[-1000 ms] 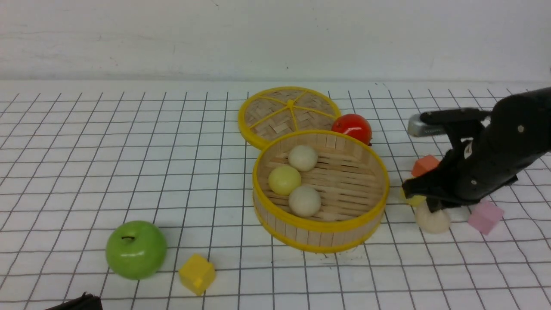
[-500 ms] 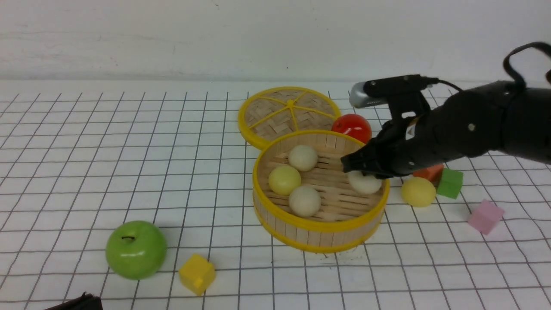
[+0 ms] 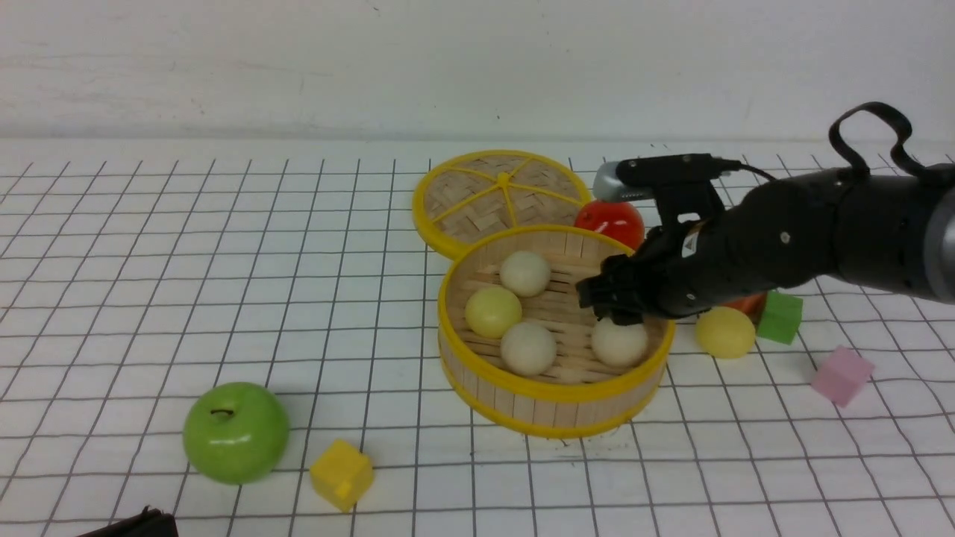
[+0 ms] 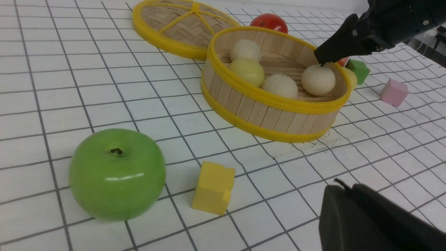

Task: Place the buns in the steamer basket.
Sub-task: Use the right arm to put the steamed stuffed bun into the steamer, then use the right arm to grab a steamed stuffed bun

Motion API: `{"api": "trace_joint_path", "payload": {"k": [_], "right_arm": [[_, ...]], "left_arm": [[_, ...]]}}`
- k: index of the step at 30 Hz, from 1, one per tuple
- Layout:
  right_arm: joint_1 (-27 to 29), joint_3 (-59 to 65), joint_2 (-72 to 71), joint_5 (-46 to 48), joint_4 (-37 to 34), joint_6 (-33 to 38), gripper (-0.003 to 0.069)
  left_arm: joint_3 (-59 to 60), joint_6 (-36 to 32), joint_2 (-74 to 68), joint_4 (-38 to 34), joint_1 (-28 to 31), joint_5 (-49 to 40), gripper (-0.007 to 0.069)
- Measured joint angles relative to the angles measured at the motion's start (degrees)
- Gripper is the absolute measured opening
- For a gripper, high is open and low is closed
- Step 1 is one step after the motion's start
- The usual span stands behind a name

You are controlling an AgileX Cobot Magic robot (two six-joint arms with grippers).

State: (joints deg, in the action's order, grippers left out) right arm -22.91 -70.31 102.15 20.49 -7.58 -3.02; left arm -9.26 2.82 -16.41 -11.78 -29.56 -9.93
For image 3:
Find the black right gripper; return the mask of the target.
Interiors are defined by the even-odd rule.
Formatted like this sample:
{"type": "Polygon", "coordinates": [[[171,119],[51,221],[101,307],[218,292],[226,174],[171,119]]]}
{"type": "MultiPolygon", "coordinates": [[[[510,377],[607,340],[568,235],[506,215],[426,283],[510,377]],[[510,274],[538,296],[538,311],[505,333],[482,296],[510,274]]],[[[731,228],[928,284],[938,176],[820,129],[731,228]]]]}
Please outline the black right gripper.
{"type": "Polygon", "coordinates": [[[767,290],[798,288],[829,269],[829,203],[821,188],[777,180],[693,228],[675,251],[645,264],[604,259],[576,284],[577,305],[634,326],[683,318],[767,290]]]}

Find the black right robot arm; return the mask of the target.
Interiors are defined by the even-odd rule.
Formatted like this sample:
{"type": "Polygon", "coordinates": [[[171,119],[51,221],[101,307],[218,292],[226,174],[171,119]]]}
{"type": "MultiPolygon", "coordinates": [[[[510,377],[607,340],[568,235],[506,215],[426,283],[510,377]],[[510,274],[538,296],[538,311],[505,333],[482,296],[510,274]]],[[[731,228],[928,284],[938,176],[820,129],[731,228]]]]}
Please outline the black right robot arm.
{"type": "Polygon", "coordinates": [[[698,222],[669,219],[604,259],[577,302],[619,325],[679,319],[828,276],[953,303],[953,166],[941,181],[827,169],[761,184],[698,222]]]}

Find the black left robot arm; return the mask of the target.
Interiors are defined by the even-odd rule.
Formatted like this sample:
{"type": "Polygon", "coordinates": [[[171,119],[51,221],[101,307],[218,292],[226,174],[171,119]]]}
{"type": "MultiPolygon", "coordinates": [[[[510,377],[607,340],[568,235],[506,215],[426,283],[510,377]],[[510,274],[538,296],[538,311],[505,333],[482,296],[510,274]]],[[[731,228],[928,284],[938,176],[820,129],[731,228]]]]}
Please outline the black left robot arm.
{"type": "Polygon", "coordinates": [[[81,534],[81,537],[177,537],[175,517],[160,509],[144,507],[137,515],[81,534]]]}

